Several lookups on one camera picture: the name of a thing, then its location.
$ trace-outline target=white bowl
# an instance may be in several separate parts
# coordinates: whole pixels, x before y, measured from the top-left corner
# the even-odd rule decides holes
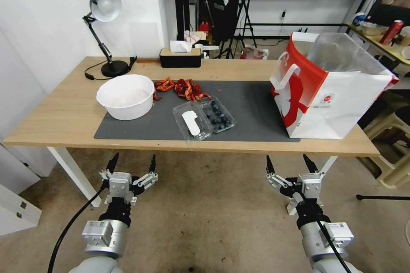
[[[154,90],[154,83],[146,76],[123,75],[101,85],[97,101],[116,119],[136,119],[152,108]]]

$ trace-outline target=tissue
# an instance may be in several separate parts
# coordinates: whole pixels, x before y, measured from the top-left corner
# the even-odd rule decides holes
[[[186,41],[170,41],[171,52],[191,52],[192,44]]]

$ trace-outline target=power cord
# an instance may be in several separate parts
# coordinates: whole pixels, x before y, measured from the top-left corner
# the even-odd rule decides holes
[[[85,205],[71,218],[71,220],[68,222],[67,226],[63,229],[60,237],[58,238],[56,245],[54,246],[53,253],[51,254],[50,262],[48,264],[48,270],[47,273],[53,273],[53,267],[54,267],[54,262],[56,261],[56,256],[57,252],[59,251],[59,247],[67,234],[68,230],[70,229],[71,225],[75,222],[75,220],[82,214],[82,212],[97,198],[97,196],[100,195],[102,191],[107,187],[105,183],[102,184],[101,188],[98,190],[98,192],[88,201],[85,203]]]
[[[107,61],[102,61],[101,63],[95,64],[95,65],[90,66],[89,68],[87,68],[87,69],[84,71],[85,77],[86,77],[87,79],[90,79],[90,80],[108,80],[108,79],[111,79],[111,78],[98,79],[98,78],[95,78],[93,75],[87,73],[88,70],[90,70],[91,68],[94,68],[94,67],[96,67],[96,66],[98,66],[98,65],[101,65],[102,63],[105,63],[105,62],[107,62]]]
[[[137,60],[137,57],[136,57],[136,56],[129,58],[129,65],[128,65],[128,69],[127,69],[127,72],[126,72],[126,73],[128,73],[128,72],[131,70],[131,68],[132,68],[132,66],[134,65],[134,63],[136,62],[136,60]],[[98,65],[101,65],[102,63],[106,63],[106,62],[107,62],[107,61],[102,61],[102,62],[100,62],[100,63],[98,63],[98,64],[95,64],[95,65],[93,65],[93,66],[90,66],[90,67],[86,68],[85,71],[84,71],[84,76],[85,76],[87,79],[89,79],[89,80],[109,80],[109,79],[112,79],[112,77],[109,77],[109,78],[95,78],[92,74],[89,74],[89,73],[88,73],[88,70],[90,70],[91,68],[94,68],[94,67],[96,67],[96,66],[98,66]]]
[[[277,42],[276,44],[274,44],[274,45],[262,45],[262,44],[258,44],[258,46],[263,46],[263,47],[277,46],[277,45],[279,45],[281,42],[287,41],[287,40],[288,40],[288,38],[282,38],[282,39],[278,40],[278,42]]]
[[[302,196],[303,201],[304,201],[305,203],[307,203],[307,202],[306,202],[306,197],[305,197],[305,195],[304,195],[302,192],[300,192],[300,195]],[[333,252],[334,252],[336,258],[339,260],[340,264],[341,264],[342,267],[345,269],[345,271],[346,271],[347,273],[351,273],[349,267],[347,266],[347,264],[346,264],[345,261],[343,260],[342,256],[339,254],[339,252],[337,251],[335,245],[333,244],[332,239],[330,238],[330,235],[329,235],[327,229],[322,225],[322,222],[319,220],[319,217],[318,217],[318,215],[317,215],[315,209],[313,208],[312,204],[309,203],[309,206],[310,206],[310,208],[312,209],[312,211],[315,213],[316,222],[317,222],[317,224],[319,225],[320,230],[322,231],[323,235],[325,236],[325,238],[326,238],[327,242],[329,243],[330,247],[332,248],[332,250],[333,250]]]

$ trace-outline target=concrete floor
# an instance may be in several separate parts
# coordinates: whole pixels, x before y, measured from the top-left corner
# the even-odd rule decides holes
[[[94,187],[113,150],[72,149]],[[311,272],[296,217],[287,200],[265,182],[265,157],[251,154],[155,152],[159,181],[132,209],[124,272]],[[120,151],[117,171],[144,174],[153,152]],[[306,172],[301,155],[272,155],[282,176]],[[318,167],[326,157],[311,156]],[[322,201],[332,221],[345,221],[356,236],[350,261],[363,272],[410,271],[405,201],[363,200],[355,195],[409,195],[410,186],[380,186],[356,158],[339,158],[324,179]],[[85,202],[65,172],[51,175],[22,196],[43,210],[39,225],[0,237],[0,272],[45,272],[54,244]],[[87,209],[71,227],[54,272],[68,272],[86,258],[81,238],[87,220],[106,206]]]

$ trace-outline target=tissue box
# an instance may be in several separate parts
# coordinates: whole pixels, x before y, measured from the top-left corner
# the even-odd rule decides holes
[[[201,49],[192,48],[191,52],[171,52],[169,48],[162,48],[159,54],[161,66],[171,67],[201,67]]]

